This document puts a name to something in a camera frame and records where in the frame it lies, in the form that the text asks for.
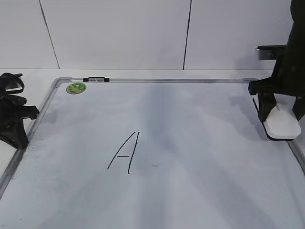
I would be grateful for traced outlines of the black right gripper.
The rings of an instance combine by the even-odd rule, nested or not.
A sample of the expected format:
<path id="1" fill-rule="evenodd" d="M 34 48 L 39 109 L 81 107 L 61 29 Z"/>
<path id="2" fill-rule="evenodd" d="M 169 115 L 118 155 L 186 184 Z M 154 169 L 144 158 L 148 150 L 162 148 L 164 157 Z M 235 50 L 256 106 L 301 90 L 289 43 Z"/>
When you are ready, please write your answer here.
<path id="1" fill-rule="evenodd" d="M 285 53 L 276 60 L 271 76 L 251 81 L 248 92 L 258 96 L 258 117 L 261 123 L 266 121 L 276 106 L 274 94 L 297 96 L 293 112 L 297 121 L 300 121 L 305 115 L 305 44 L 286 44 Z"/>

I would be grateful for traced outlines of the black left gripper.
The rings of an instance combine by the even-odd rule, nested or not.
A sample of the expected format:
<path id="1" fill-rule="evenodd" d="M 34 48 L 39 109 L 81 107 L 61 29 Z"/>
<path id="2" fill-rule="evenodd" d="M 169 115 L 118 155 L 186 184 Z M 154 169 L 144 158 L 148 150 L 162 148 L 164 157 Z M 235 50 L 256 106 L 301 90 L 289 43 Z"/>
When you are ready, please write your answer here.
<path id="1" fill-rule="evenodd" d="M 24 119 L 35 120 L 40 113 L 36 106 L 27 106 L 26 102 L 21 96 L 0 95 L 0 140 L 15 149 L 25 149 L 29 143 Z"/>

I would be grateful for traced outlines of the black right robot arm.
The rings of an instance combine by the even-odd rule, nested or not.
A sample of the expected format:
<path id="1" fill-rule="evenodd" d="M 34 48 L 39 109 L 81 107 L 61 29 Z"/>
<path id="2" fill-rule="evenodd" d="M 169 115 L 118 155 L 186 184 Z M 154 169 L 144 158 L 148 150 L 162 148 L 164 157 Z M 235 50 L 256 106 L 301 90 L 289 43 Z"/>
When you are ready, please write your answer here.
<path id="1" fill-rule="evenodd" d="M 275 94 L 295 97 L 293 113 L 299 121 L 305 115 L 305 2 L 290 5 L 293 25 L 286 45 L 258 46 L 259 60 L 276 60 L 271 77 L 251 81 L 250 95 L 258 95 L 258 117 L 265 122 L 276 106 Z"/>

